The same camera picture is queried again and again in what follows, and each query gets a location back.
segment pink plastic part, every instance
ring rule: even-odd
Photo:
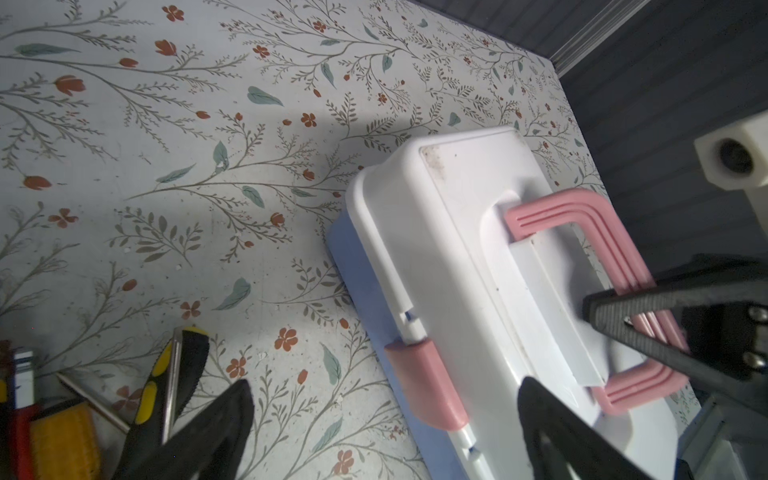
[[[571,188],[507,210],[505,220],[515,240],[565,223],[576,223],[592,244],[618,295],[656,286],[648,267],[624,229],[614,208],[600,195]],[[683,333],[669,310],[632,316],[638,331],[683,351]],[[636,406],[681,389],[688,377],[654,360],[612,375],[605,387],[592,395],[608,415],[619,415]]]
[[[433,341],[426,339],[415,345],[397,341],[385,346],[384,351],[417,419],[449,432],[469,423]]]

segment screw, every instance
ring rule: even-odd
[[[750,318],[758,323],[768,323],[768,309],[762,306],[751,306],[747,313]]]
[[[768,365],[765,357],[755,352],[744,352],[741,358],[751,369],[762,370]]]

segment dark gray wall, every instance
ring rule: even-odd
[[[607,192],[652,270],[699,252],[768,256],[742,192],[694,138],[768,109],[766,0],[653,0],[561,80]]]
[[[414,0],[534,53],[551,57],[608,0]]]

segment table surface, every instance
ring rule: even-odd
[[[0,338],[39,392],[65,371],[131,419],[194,324],[186,413],[257,401],[242,478],[428,478],[323,237],[411,136],[513,125],[555,190],[605,195],[550,61],[402,0],[6,7]]]

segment red flower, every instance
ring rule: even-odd
[[[59,228],[67,228],[67,223],[74,223],[78,220],[77,217],[69,217],[69,209],[62,208],[58,211],[60,215],[51,215],[48,217],[49,222],[56,222]]]
[[[53,83],[54,85],[56,85],[56,88],[61,93],[67,94],[70,97],[72,96],[73,91],[85,90],[85,85],[83,84],[83,81],[80,78],[75,77],[74,75],[65,75],[63,77],[59,77]]]
[[[349,467],[355,464],[355,459],[352,458],[352,450],[339,450],[337,455],[339,462],[333,466],[333,473],[336,475],[346,475],[349,473]]]
[[[117,393],[118,396],[122,397],[124,400],[118,400],[113,403],[112,409],[120,411],[123,407],[125,407],[126,410],[134,411],[139,406],[138,400],[141,398],[141,393],[143,391],[144,389],[138,389],[131,393],[131,390],[127,385],[120,387],[115,393]]]
[[[246,374],[245,368],[245,357],[241,356],[240,360],[232,359],[232,362],[227,366],[227,373],[230,374],[231,379],[236,379],[239,376],[243,376]]]
[[[184,310],[184,313],[181,314],[182,319],[189,319],[190,316],[193,316],[195,318],[200,316],[200,311],[198,308],[200,307],[200,301],[195,300],[194,303],[192,303],[192,306],[188,302],[184,302],[181,304],[180,308]]]
[[[43,177],[38,177],[37,175],[25,177],[23,183],[25,187],[31,188],[32,190],[42,190],[51,186],[51,182]]]
[[[123,65],[126,68],[133,68],[136,65],[139,65],[139,62],[134,60],[133,58],[121,58],[118,63],[120,63],[120,65]]]
[[[286,328],[283,327],[280,329],[280,337],[275,340],[275,350],[279,350],[280,347],[283,347],[283,350],[290,352],[290,347],[296,345],[298,342],[299,339],[296,338],[296,330],[290,329],[286,331]]]
[[[124,292],[130,292],[131,290],[136,288],[137,284],[138,284],[138,282],[136,281],[135,278],[132,279],[132,280],[128,280],[126,283],[123,283],[123,291]]]
[[[174,57],[176,55],[176,45],[168,40],[158,40],[154,43],[154,46],[157,47],[155,51],[161,55],[166,57]]]
[[[168,14],[165,15],[166,18],[172,22],[175,22],[176,20],[184,20],[184,12],[176,8],[176,5],[163,7],[163,12]]]
[[[276,212],[272,214],[272,217],[270,217],[270,222],[272,222],[272,225],[274,225],[275,227],[280,228],[280,225],[282,225],[283,223],[286,223],[286,219],[285,217],[283,217],[282,214],[279,214]]]
[[[307,127],[316,127],[317,126],[317,122],[315,121],[315,114],[304,114],[301,117],[301,121]]]
[[[269,49],[267,49],[267,47],[262,47],[261,45],[257,45],[256,48],[253,49],[253,51],[261,55],[261,58],[267,58],[270,56]]]

